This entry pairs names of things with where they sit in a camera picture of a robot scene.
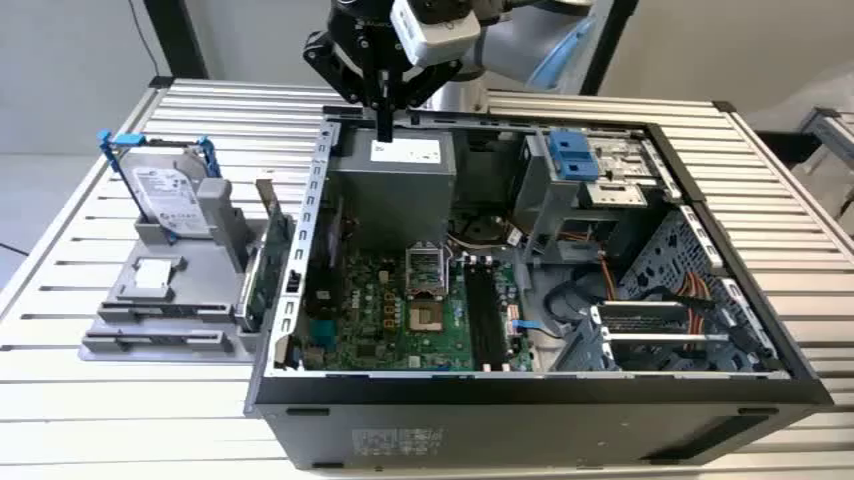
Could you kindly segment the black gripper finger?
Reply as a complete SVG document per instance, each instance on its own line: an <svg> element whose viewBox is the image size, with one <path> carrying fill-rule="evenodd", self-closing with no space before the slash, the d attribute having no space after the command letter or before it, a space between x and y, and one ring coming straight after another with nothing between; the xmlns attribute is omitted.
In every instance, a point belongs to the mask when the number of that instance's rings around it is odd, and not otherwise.
<svg viewBox="0 0 854 480"><path fill-rule="evenodd" d="M378 85L346 64L335 51L335 42L327 31L315 31L309 35L302 55L339 96L349 103L361 103L374 111L377 140L385 142L386 105L379 98Z"/></svg>
<svg viewBox="0 0 854 480"><path fill-rule="evenodd" d="M385 142L394 140L394 116L401 109L420 107L441 87L456 77L462 69L462 61L449 62L426 67L408 81L394 80L389 90L389 105L385 113Z"/></svg>

